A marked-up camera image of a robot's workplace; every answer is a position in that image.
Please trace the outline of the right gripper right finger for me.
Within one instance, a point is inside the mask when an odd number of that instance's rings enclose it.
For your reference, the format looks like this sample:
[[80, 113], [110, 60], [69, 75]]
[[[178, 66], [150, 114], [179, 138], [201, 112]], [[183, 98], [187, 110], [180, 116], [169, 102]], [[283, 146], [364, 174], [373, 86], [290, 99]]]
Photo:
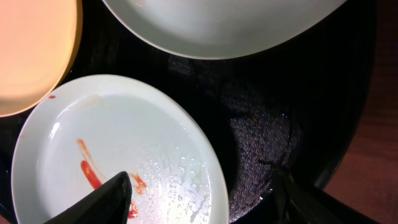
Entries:
[[280, 165], [271, 161], [259, 162], [275, 170], [272, 183], [279, 223], [377, 223], [315, 186], [300, 185]]

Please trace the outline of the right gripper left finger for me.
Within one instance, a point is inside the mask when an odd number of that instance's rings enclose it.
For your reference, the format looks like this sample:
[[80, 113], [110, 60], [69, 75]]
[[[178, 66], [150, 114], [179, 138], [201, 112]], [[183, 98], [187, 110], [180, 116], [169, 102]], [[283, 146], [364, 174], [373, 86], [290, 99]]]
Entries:
[[45, 224], [126, 224], [132, 186], [122, 171]]

